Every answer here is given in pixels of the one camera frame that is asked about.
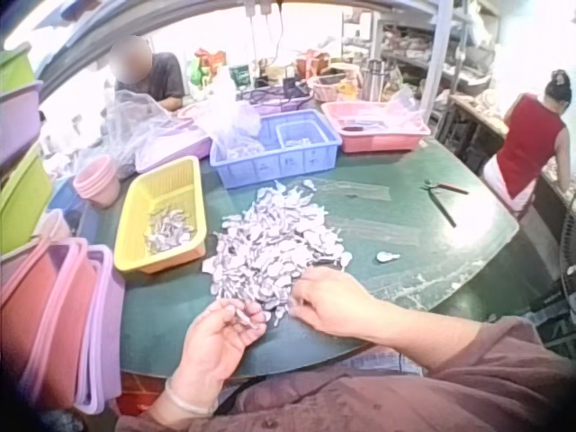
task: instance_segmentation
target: clear plastic bag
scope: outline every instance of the clear plastic bag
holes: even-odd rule
[[[403,85],[390,101],[382,108],[389,128],[404,132],[420,131],[424,123],[420,102],[414,97],[412,90]]]
[[[260,132],[260,115],[248,102],[236,101],[236,86],[226,67],[220,68],[211,90],[196,124],[212,138],[212,145],[226,159],[264,151],[264,146],[253,138]]]
[[[100,154],[112,156],[120,179],[136,172],[135,155],[155,138],[187,130],[192,122],[165,111],[148,94],[128,90],[116,92],[106,107],[103,145],[81,153],[78,169]]]

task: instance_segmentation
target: brown shirt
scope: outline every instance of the brown shirt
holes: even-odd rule
[[[502,319],[426,378],[336,367],[291,373],[247,389],[231,415],[195,420],[189,431],[532,430],[576,384],[573,367],[530,324]],[[146,415],[116,427],[162,430]]]

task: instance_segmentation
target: green table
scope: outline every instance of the green table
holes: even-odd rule
[[[284,179],[297,185],[302,178]],[[430,310],[475,277],[517,234],[518,224],[483,183],[437,141],[410,153],[339,155],[334,170],[308,175],[313,201],[329,212],[328,225],[342,229],[354,259],[348,271],[379,299]],[[458,185],[469,195],[442,191],[440,200],[457,223],[452,228],[420,187],[425,179]],[[202,163],[208,232],[223,216],[245,210],[257,184],[226,190]],[[104,211],[99,241],[113,248],[122,199]],[[206,239],[207,257],[216,238]],[[378,264],[379,251],[401,259]],[[121,325],[121,366],[137,374],[168,376],[177,366],[186,329],[212,301],[211,276],[202,260],[155,275],[129,274]],[[315,365],[362,346],[330,337],[285,318],[245,355],[237,376],[275,374]]]

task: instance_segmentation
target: bracelet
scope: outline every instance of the bracelet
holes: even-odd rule
[[[217,400],[214,403],[214,406],[211,408],[200,408],[180,399],[180,397],[174,392],[174,389],[172,388],[172,377],[166,380],[166,385],[164,386],[164,389],[166,391],[166,395],[168,396],[168,398],[170,398],[170,400],[175,405],[177,405],[178,408],[186,411],[189,414],[194,414],[195,416],[209,417],[212,414],[214,414],[214,411],[216,411],[216,409],[218,408]]]

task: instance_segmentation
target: pliers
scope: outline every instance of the pliers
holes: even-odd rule
[[[422,189],[428,192],[428,196],[430,197],[430,200],[432,200],[432,203],[434,203],[434,205],[440,210],[440,212],[448,220],[450,225],[452,225],[453,228],[456,228],[455,220],[452,219],[452,216],[450,216],[450,213],[448,213],[446,207],[440,202],[440,200],[436,196],[435,189],[446,189],[447,191],[456,192],[463,195],[467,195],[469,192],[466,191],[465,189],[461,189],[459,187],[452,186],[450,184],[432,183],[429,180],[424,180],[424,186],[422,187]]]

